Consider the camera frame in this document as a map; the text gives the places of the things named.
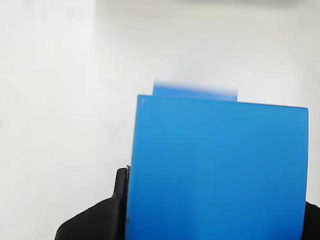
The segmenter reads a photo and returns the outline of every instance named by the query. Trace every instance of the white surface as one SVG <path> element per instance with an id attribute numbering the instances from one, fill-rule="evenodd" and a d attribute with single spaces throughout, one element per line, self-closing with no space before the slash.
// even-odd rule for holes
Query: white surface
<path id="1" fill-rule="evenodd" d="M 0 239 L 52 240 L 111 196 L 155 78 L 308 107 L 320 205 L 319 13 L 315 0 L 0 0 Z"/>

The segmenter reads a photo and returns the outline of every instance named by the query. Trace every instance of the white background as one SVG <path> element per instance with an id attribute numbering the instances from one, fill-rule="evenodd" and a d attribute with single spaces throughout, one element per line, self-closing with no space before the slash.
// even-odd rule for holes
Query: white background
<path id="1" fill-rule="evenodd" d="M 112 195 L 154 79 L 308 107 L 320 205 L 320 4 L 241 1 L 0 0 L 0 239 L 53 240 Z"/>

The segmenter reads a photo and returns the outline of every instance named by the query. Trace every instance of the black holder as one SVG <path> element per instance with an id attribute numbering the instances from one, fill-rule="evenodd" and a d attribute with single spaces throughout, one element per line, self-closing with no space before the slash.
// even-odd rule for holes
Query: black holder
<path id="1" fill-rule="evenodd" d="M 55 240 L 124 240 L 129 172 L 130 167 L 118 169 L 112 197 L 62 224 Z M 302 240 L 319 239 L 320 208 L 306 202 Z"/>

